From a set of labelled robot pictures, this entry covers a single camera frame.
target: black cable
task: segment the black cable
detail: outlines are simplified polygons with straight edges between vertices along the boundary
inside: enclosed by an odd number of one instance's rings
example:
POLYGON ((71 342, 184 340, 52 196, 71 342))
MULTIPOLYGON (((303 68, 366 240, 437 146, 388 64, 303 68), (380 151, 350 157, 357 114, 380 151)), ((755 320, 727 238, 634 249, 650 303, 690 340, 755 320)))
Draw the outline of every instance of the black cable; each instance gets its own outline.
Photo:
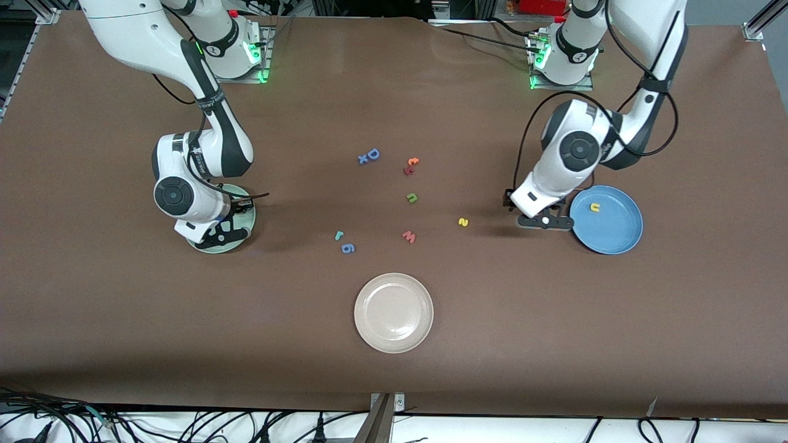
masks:
POLYGON ((619 47, 621 52, 623 52, 624 55, 626 55, 626 57, 629 58, 635 65, 637 65, 637 67, 640 68, 643 73, 646 73, 653 78, 654 74, 651 72, 651 70, 646 68, 645 65, 640 62, 640 60, 637 60, 635 56, 633 56, 632 53, 624 47, 624 45, 621 43, 621 40, 619 39, 619 36, 615 33, 615 31, 613 31, 613 26, 610 23, 610 0, 604 0, 604 21, 608 25, 608 32, 610 32, 610 36, 613 38, 615 45, 619 47))
MULTIPOLYGON (((205 422, 204 422, 202 425, 200 425, 200 426, 199 426, 197 429, 192 429, 192 431, 191 431, 191 436, 190 436, 190 437, 189 437, 189 439, 188 439, 188 440, 186 440, 186 441, 188 441, 188 442, 191 442, 191 439, 192 439, 192 437, 194 437, 194 436, 195 436, 197 433, 199 433, 199 431, 200 431, 202 428, 204 428, 205 426, 208 426, 208 423, 210 423, 210 422, 213 422, 215 419, 218 419, 219 417, 223 416, 224 414, 227 414, 228 412, 229 412, 229 411, 223 411, 223 412, 219 412, 218 414, 214 415, 214 416, 213 416, 213 417, 211 417, 210 419, 206 420, 206 421, 205 421, 205 422)), ((188 431, 188 428, 184 430, 184 432, 181 434, 181 436, 180 436, 180 438, 178 439, 178 441, 180 441, 181 443, 183 443, 183 442, 184 442, 183 438, 186 436, 186 432, 187 432, 187 431, 188 431)))
POLYGON ((589 436, 585 438, 585 443, 591 443, 591 439, 593 438, 593 433, 597 431, 597 427, 599 424, 602 423, 602 416, 598 416, 596 422, 594 422, 593 426, 591 426, 591 431, 589 432, 589 436))
POLYGON ((175 95, 175 94, 174 94, 172 91, 170 91, 170 89, 169 89, 168 87, 166 87, 166 86, 165 86, 165 85, 162 83, 162 80, 161 80, 161 79, 159 79, 159 78, 158 78, 158 76, 157 76, 156 74, 151 74, 151 75, 153 76, 153 78, 155 78, 155 79, 156 79, 156 83, 158 83, 158 85, 159 85, 159 86, 161 86, 161 87, 162 87, 162 88, 163 88, 165 91, 167 91, 167 94, 169 94, 169 95, 170 95, 172 98, 174 98, 174 99, 175 99, 175 100, 177 100, 178 102, 181 102, 181 103, 183 103, 184 105, 193 105, 193 104, 197 103, 195 100, 191 100, 190 102, 187 102, 186 100, 183 100, 181 97, 178 97, 178 96, 177 96, 177 95, 175 95))
POLYGON ((243 2, 244 2, 244 3, 246 3, 246 6, 247 6, 247 8, 249 8, 249 9, 251 9, 251 8, 254 6, 254 8, 255 8, 256 10, 258 10, 260 13, 262 13, 262 14, 265 14, 266 16, 270 16, 270 15, 271 15, 271 13, 269 13, 269 12, 266 12, 266 11, 265 11, 263 8, 261 8, 260 6, 257 6, 257 5, 252 5, 252 4, 251 4, 251 0, 243 0, 243 2))
POLYGON ((643 432, 643 423, 648 423, 651 426, 651 429, 654 430, 654 434, 656 435, 656 439, 660 443, 663 443, 662 436, 660 435, 660 432, 658 430, 656 430, 656 426, 654 426, 654 422, 652 422, 649 417, 643 417, 642 419, 638 419, 637 420, 637 431, 641 433, 641 437, 643 437, 643 440, 646 440, 648 443, 654 443, 654 441, 651 441, 648 437, 645 436, 645 432, 643 432))
POLYGON ((211 189, 213 189, 216 192, 220 192, 222 194, 229 195, 230 197, 238 199, 238 201, 254 200, 254 199, 259 199, 260 197, 267 197, 268 195, 271 195, 270 192, 265 192, 263 194, 257 194, 257 195, 236 194, 235 192, 226 191, 226 190, 224 190, 222 188, 219 188, 218 186, 213 186, 212 184, 208 183, 202 177, 198 176, 195 173, 195 171, 191 167, 191 160, 193 159, 195 161, 195 163, 197 163, 197 159, 196 159, 197 158, 197 154, 195 154, 194 152, 191 151, 191 145, 192 145, 192 142, 194 142, 195 140, 199 139, 200 134, 203 133, 203 129, 205 128, 205 121, 206 121, 206 116, 205 116, 205 114, 203 114, 203 121, 200 123, 200 126, 199 126, 199 129, 197 130, 197 133, 195 134, 194 138, 192 138, 188 142, 188 148, 186 150, 186 169, 189 170, 189 173, 191 174, 191 176, 194 177, 195 180, 197 180, 198 182, 200 182, 200 183, 204 184, 205 186, 207 186, 208 188, 211 188, 211 189))
POLYGON ((142 427, 139 423, 137 423, 135 420, 129 420, 128 422, 136 426, 136 428, 139 429, 144 434, 152 435, 154 437, 164 438, 165 440, 169 440, 169 441, 178 441, 177 437, 170 437, 169 435, 160 434, 158 432, 146 429, 142 427))
MULTIPOLYGON (((652 68, 649 69, 649 68, 646 68, 646 66, 643 63, 641 63, 640 60, 638 60, 635 56, 633 56, 632 53, 629 52, 626 47, 624 47, 624 45, 621 43, 621 40, 619 39, 618 35, 615 33, 615 31, 613 31, 613 26, 612 26, 611 21, 610 21, 610 7, 609 6, 610 6, 610 0, 604 0, 604 20, 605 20, 605 24, 608 26, 608 32, 610 32, 610 36, 613 38, 613 41, 615 42, 615 45, 617 47, 619 47, 621 52, 623 52, 624 55, 626 55, 626 57, 630 59, 630 61, 632 61, 638 68, 640 68, 641 71, 643 71, 643 74, 645 76, 647 76, 649 78, 652 78, 652 79, 655 79, 656 77, 654 76, 653 70, 656 67, 656 62, 660 59, 660 56, 662 55, 662 53, 663 53, 663 51, 665 49, 665 46, 667 45, 668 39, 671 37, 671 33, 673 32, 673 28, 676 25, 676 22, 678 20, 678 12, 673 16, 673 21, 671 22, 671 26, 667 30, 667 34, 665 35, 665 39, 663 40, 662 44, 660 45, 660 49, 657 51, 656 57, 654 57, 654 62, 652 63, 652 68)), ((637 94, 639 89, 640 89, 640 87, 635 89, 635 92, 633 92, 632 95, 626 101, 624 101, 624 103, 622 103, 622 105, 619 107, 619 110, 621 110, 637 94)), ((625 151, 627 151, 630 154, 635 155, 637 157, 648 157, 650 155, 659 154, 660 152, 662 152, 663 149, 665 149, 667 147, 667 145, 669 145, 673 141, 673 138, 675 137, 676 133, 678 132, 678 107, 676 106, 676 101, 673 99, 673 95, 671 95, 670 92, 665 92, 664 94, 667 97, 667 100, 671 103, 671 108, 673 109, 673 129, 671 130, 671 134, 668 136, 668 138, 665 141, 665 143, 663 143, 660 147, 658 147, 657 149, 655 149, 654 151, 651 151, 651 152, 636 152, 636 151, 632 150, 629 147, 628 144, 624 143, 623 140, 621 140, 621 136, 619 136, 618 133, 616 133, 617 138, 621 142, 621 144, 622 144, 622 146, 623 146, 625 151)))
POLYGON ((621 110, 624 109, 624 106, 626 106, 627 103, 631 102, 639 91, 640 91, 640 87, 638 86, 635 88, 634 91, 632 91, 632 94, 629 97, 627 97, 626 100, 624 100, 624 103, 621 103, 621 106, 619 106, 619 108, 615 110, 615 112, 621 112, 621 110))
POLYGON ((31 405, 32 407, 34 407, 34 408, 37 408, 37 409, 43 410, 43 411, 45 411, 47 414, 49 414, 49 415, 52 415, 52 416, 56 417, 57 419, 59 419, 60 421, 62 421, 62 422, 63 422, 63 424, 65 424, 65 427, 66 427, 66 428, 68 428, 68 430, 69 430, 69 434, 71 435, 71 441, 72 441, 72 443, 76 443, 75 434, 76 434, 76 436, 78 436, 78 437, 80 438, 80 440, 81 440, 83 443, 90 443, 90 442, 89 442, 89 441, 86 439, 85 435, 84 435, 84 434, 82 434, 82 431, 80 430, 80 428, 79 428, 79 427, 77 427, 77 426, 74 424, 74 422, 72 422, 70 419, 68 419, 68 418, 67 418, 65 415, 63 415, 62 413, 60 413, 60 412, 58 412, 58 411, 55 411, 53 408, 50 408, 50 407, 48 407, 48 406, 45 406, 45 405, 43 405, 43 404, 41 404, 41 403, 36 403, 36 402, 34 402, 34 401, 32 401, 32 400, 28 400, 26 396, 23 396, 23 402, 30 404, 30 405, 31 405))
POLYGON ((288 415, 291 415, 293 413, 294 413, 294 411, 283 411, 283 412, 280 412, 279 415, 277 415, 276 417, 271 419, 270 422, 263 423, 262 428, 260 428, 258 433, 254 435, 254 437, 252 437, 252 439, 249 441, 249 443, 255 443, 257 440, 268 441, 268 430, 271 429, 271 427, 273 425, 277 424, 277 422, 282 420, 284 417, 287 417, 288 415))
POLYGON ((175 11, 173 11, 173 9, 172 9, 172 8, 170 8, 169 6, 164 6, 164 5, 162 5, 162 7, 163 7, 164 9, 167 9, 167 11, 168 11, 169 13, 171 13, 172 15, 174 15, 174 16, 175 16, 175 18, 176 18, 176 19, 178 19, 178 21, 179 21, 180 23, 182 23, 182 25, 183 25, 184 27, 186 27, 186 30, 187 30, 187 31, 189 31, 189 34, 191 34, 191 36, 192 36, 192 37, 194 37, 194 38, 195 38, 195 40, 199 40, 199 39, 197 38, 197 35, 194 33, 194 31, 192 31, 192 29, 189 27, 188 23, 186 23, 186 21, 183 19, 183 17, 179 16, 179 15, 178 15, 178 14, 177 14, 175 11))
POLYGON ((92 415, 90 417, 77 415, 77 417, 81 418, 82 421, 85 422, 85 424, 87 424, 87 428, 91 431, 91 443, 102 443, 101 437, 99 436, 99 429, 96 426, 96 423, 93 421, 95 417, 92 415))
POLYGON ((485 18, 485 21, 494 21, 497 24, 500 24, 501 26, 506 28, 507 31, 511 32, 514 35, 519 35, 521 37, 527 37, 528 34, 529 34, 528 32, 522 32, 522 31, 518 31, 517 29, 514 29, 513 27, 509 26, 509 24, 507 22, 501 20, 498 17, 485 18))
POLYGON ((537 48, 533 48, 533 47, 524 47, 524 46, 520 46, 520 45, 515 45, 513 43, 502 42, 500 40, 488 39, 487 37, 482 37, 480 35, 468 34, 467 32, 462 32, 462 31, 455 31, 454 29, 446 29, 446 28, 441 28, 441 29, 443 29, 446 32, 451 32, 452 34, 464 35, 466 37, 471 37, 472 39, 484 40, 486 42, 495 43, 495 44, 498 44, 498 45, 504 45, 506 47, 514 47, 514 48, 522 49, 522 50, 525 50, 525 51, 528 51, 528 52, 539 52, 539 50, 537 48))
POLYGON ((215 436, 216 434, 218 434, 218 433, 219 433, 219 431, 221 431, 221 430, 223 430, 224 428, 226 428, 226 427, 227 427, 227 425, 229 425, 230 423, 232 423, 232 422, 236 421, 237 419, 240 419, 240 418, 242 418, 242 417, 245 417, 245 416, 247 416, 247 415, 251 415, 251 412, 249 412, 249 411, 247 411, 247 412, 242 412, 242 413, 240 413, 240 414, 236 415, 235 417, 231 418, 231 419, 230 419, 230 420, 228 420, 228 421, 227 421, 225 424, 223 424, 223 425, 219 426, 218 428, 216 428, 216 430, 214 430, 214 432, 213 432, 211 435, 209 435, 209 436, 208 436, 208 438, 205 440, 205 443, 209 443, 211 440, 213 440, 213 439, 214 439, 214 436, 215 436))
POLYGON ((689 438, 689 443, 695 443, 695 437, 697 437, 697 431, 701 430, 701 419, 695 417, 692 419, 695 422, 695 429, 692 431, 692 437, 689 438))
POLYGON ((0 425, 0 429, 2 429, 2 428, 4 428, 4 427, 6 427, 6 425, 8 425, 9 423, 11 423, 12 421, 14 421, 14 420, 16 420, 16 419, 18 419, 18 418, 20 418, 20 417, 22 417, 22 416, 25 416, 25 415, 27 415, 27 414, 29 414, 29 412, 22 412, 22 413, 18 414, 16 417, 13 417, 13 418, 11 418, 11 420, 9 420, 9 421, 7 421, 7 422, 3 423, 2 425, 0 425))
MULTIPOLYGON (((344 419, 345 417, 348 417, 348 416, 350 416, 350 415, 366 414, 367 412, 369 412, 369 411, 348 412, 348 413, 346 413, 346 414, 338 415, 338 416, 336 416, 336 417, 334 417, 334 418, 332 418, 332 419, 325 420, 325 421, 323 422, 323 424, 322 424, 322 425, 323 425, 323 426, 325 426, 325 425, 327 425, 327 424, 329 424, 329 423, 331 423, 331 422, 335 422, 335 421, 337 421, 337 420, 339 420, 339 419, 344 419)), ((314 428, 312 428, 312 429, 308 430, 308 431, 307 431, 307 432, 306 432, 304 435, 302 435, 301 437, 298 437, 298 438, 296 438, 296 439, 293 441, 293 443, 299 443, 299 441, 301 441, 302 439, 304 439, 304 438, 306 438, 306 437, 309 437, 309 434, 312 434, 312 433, 313 433, 313 432, 315 432, 316 430, 318 430, 318 426, 315 426, 314 428)))
POLYGON ((674 125, 673 125, 673 131, 671 132, 671 134, 669 135, 669 137, 667 138, 665 143, 662 144, 662 146, 658 147, 657 149, 655 149, 654 151, 651 151, 651 152, 638 153, 638 152, 633 151, 629 147, 629 145, 626 144, 626 142, 624 142, 624 140, 621 138, 621 134, 619 134, 619 132, 615 129, 615 126, 613 124, 613 116, 610 115, 610 112, 607 110, 607 108, 605 108, 602 105, 602 103, 600 103, 598 100, 596 100, 596 99, 594 99, 594 98, 592 98, 592 97, 590 97, 590 96, 588 96, 586 94, 583 94, 582 92, 577 92, 577 91, 558 91, 555 94, 552 94, 549 97, 547 97, 546 99, 542 100, 539 103, 539 105, 536 107, 536 109, 533 110, 533 112, 531 114, 531 117, 528 119, 528 123, 526 124, 526 129, 522 132, 522 138, 520 139, 520 146, 519 146, 518 153, 517 153, 517 164, 515 165, 515 173, 514 173, 514 176, 512 177, 512 187, 513 188, 517 188, 517 175, 518 175, 518 172, 520 170, 520 162, 522 160, 522 148, 525 145, 526 136, 528 135, 528 130, 529 130, 530 126, 531 126, 531 123, 533 123, 533 119, 536 117, 536 115, 539 112, 539 110, 541 109, 541 107, 544 106, 545 103, 547 103, 550 99, 552 99, 554 97, 557 97, 559 95, 566 95, 566 94, 577 95, 578 97, 582 97, 582 98, 588 100, 589 102, 593 103, 595 106, 597 106, 602 111, 602 114, 608 119, 608 123, 610 124, 610 130, 613 131, 613 133, 615 134, 616 141, 621 143, 621 145, 623 146, 624 149, 626 149, 627 151, 629 151, 633 155, 637 155, 638 157, 648 157, 650 155, 659 154, 663 149, 665 149, 665 147, 667 147, 668 144, 671 143, 671 141, 673 140, 673 138, 676 135, 676 132, 678 132, 678 111, 676 109, 675 100, 673 99, 673 96, 670 93, 666 93, 665 96, 670 101, 671 106, 673 107, 673 111, 674 111, 673 114, 674 114, 675 121, 674 121, 674 125))

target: brown table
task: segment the brown table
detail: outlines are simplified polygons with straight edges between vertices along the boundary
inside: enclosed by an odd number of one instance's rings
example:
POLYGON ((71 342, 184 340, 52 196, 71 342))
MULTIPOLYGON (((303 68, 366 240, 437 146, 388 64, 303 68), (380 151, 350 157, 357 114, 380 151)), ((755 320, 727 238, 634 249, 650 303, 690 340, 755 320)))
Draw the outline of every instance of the brown table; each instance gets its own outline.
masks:
MULTIPOLYGON (((593 95, 616 107, 639 75, 607 46, 593 95)), ((107 56, 80 13, 42 30, 0 125, 3 382, 104 402, 356 409, 402 391, 435 412, 642 415, 659 396, 658 415, 788 415, 788 119, 738 28, 690 29, 675 142, 598 170, 645 219, 620 256, 500 207, 549 93, 517 50, 412 19, 297 19, 268 84, 225 89, 255 145, 235 182, 271 196, 252 241, 216 256, 152 198, 151 149, 197 128, 196 107, 107 56), (392 271, 436 312, 397 356, 352 317, 392 271)))

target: green indicator light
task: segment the green indicator light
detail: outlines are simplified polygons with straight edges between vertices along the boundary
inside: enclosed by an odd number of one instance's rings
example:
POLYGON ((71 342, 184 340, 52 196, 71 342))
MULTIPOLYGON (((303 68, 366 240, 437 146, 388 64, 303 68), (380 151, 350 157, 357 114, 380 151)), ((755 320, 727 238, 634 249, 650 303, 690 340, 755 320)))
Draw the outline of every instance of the green indicator light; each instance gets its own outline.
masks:
POLYGON ((260 62, 260 51, 256 50, 253 45, 244 44, 243 49, 247 52, 247 57, 249 57, 249 61, 255 65, 260 62))
POLYGON ((268 83, 268 75, 270 74, 270 69, 263 69, 259 73, 257 73, 257 79, 260 80, 260 83, 268 83))

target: white floor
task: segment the white floor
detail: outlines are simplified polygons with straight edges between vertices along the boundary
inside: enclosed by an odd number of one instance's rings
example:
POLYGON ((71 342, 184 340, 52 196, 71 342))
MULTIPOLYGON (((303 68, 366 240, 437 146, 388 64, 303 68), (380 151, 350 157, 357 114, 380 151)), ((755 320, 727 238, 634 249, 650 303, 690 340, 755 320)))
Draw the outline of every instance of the white floor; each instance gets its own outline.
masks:
MULTIPOLYGON (((325 414, 325 419, 340 413, 325 414)), ((201 430, 192 441, 203 443, 208 436, 221 424, 238 415, 236 412, 217 419, 201 430)), ((141 426, 154 432, 178 438, 183 430, 195 417, 193 412, 177 413, 129 413, 123 414, 141 426)), ((263 423, 266 413, 255 412, 254 422, 249 418, 236 420, 223 429, 219 435, 227 438, 229 443, 244 443, 251 439, 255 430, 263 423)), ((12 415, 0 417, 0 426, 12 415)), ((295 443, 294 440, 315 426, 316 412, 299 412, 291 415, 272 427, 270 441, 272 443, 295 443)), ((366 415, 352 415, 337 420, 325 427, 328 438, 354 437, 366 415)), ((595 419, 552 419, 552 418, 494 418, 494 417, 395 417, 392 443, 409 443, 427 437, 426 443, 486 443, 517 441, 518 443, 582 443, 586 440, 595 419)), ((34 419, 25 416, 15 420, 0 430, 0 441, 12 443, 22 438, 33 438, 49 419, 34 419)), ((689 420, 654 420, 665 443, 688 443, 694 423, 689 420)), ((91 438, 87 426, 80 429, 88 440, 91 438)), ((657 441, 650 430, 646 435, 657 441)), ((101 430, 102 441, 116 441, 112 434, 101 430)), ((142 443, 165 442, 160 437, 151 437, 137 432, 142 443)), ((132 442, 132 438, 121 432, 123 442, 132 442)), ((62 423, 53 425, 47 443, 70 443, 71 437, 62 423)), ((224 441, 215 438, 213 441, 224 441)), ((311 441, 311 436, 302 441, 311 441)), ((634 419, 603 419, 592 442, 643 442, 645 440, 637 431, 637 420, 634 419)), ((788 441, 788 424, 759 422, 702 421, 697 434, 696 443, 785 443, 788 441)))

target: metal bracket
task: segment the metal bracket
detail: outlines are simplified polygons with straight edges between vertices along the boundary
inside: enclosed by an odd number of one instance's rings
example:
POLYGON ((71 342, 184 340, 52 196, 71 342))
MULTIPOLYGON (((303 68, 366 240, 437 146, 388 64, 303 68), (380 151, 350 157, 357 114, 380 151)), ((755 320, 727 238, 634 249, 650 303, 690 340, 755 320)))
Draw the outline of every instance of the metal bracket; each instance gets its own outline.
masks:
POLYGON ((56 24, 60 18, 60 11, 54 8, 48 8, 50 11, 47 15, 39 15, 35 18, 35 24, 56 24))
POLYGON ((764 39, 763 31, 788 9, 788 0, 770 0, 753 18, 742 25, 742 33, 748 42, 759 42, 764 39))
POLYGON ((394 393, 378 394, 372 409, 355 435, 353 443, 389 443, 394 425, 394 408, 397 404, 394 393))
POLYGON ((758 32, 757 34, 752 35, 752 34, 750 34, 750 29, 749 29, 749 27, 747 25, 748 25, 747 22, 742 23, 742 34, 744 34, 744 40, 746 40, 748 42, 760 42, 760 41, 763 41, 764 33, 763 32, 758 32))
MULTIPOLYGON (((374 408, 375 401, 377 398, 380 397, 380 393, 372 394, 372 398, 370 399, 370 409, 374 408)), ((395 393, 394 394, 394 412, 402 412, 405 410, 405 393, 395 393)))
POLYGON ((547 31, 547 28, 540 28, 538 32, 530 33, 527 37, 525 37, 526 47, 536 48, 539 50, 537 53, 528 53, 528 70, 530 71, 531 89, 552 89, 555 91, 593 91, 591 72, 586 73, 586 75, 576 84, 555 84, 548 80, 548 78, 541 71, 539 71, 539 69, 536 69, 536 64, 542 63, 543 58, 548 56, 550 45, 548 43, 547 31))
POLYGON ((259 26, 257 23, 254 24, 257 25, 253 29, 255 40, 262 44, 258 49, 260 51, 260 62, 252 68, 249 73, 239 78, 217 78, 216 80, 219 83, 258 84, 268 82, 268 75, 271 70, 271 58, 273 57, 273 37, 276 35, 277 29, 274 26, 259 26))

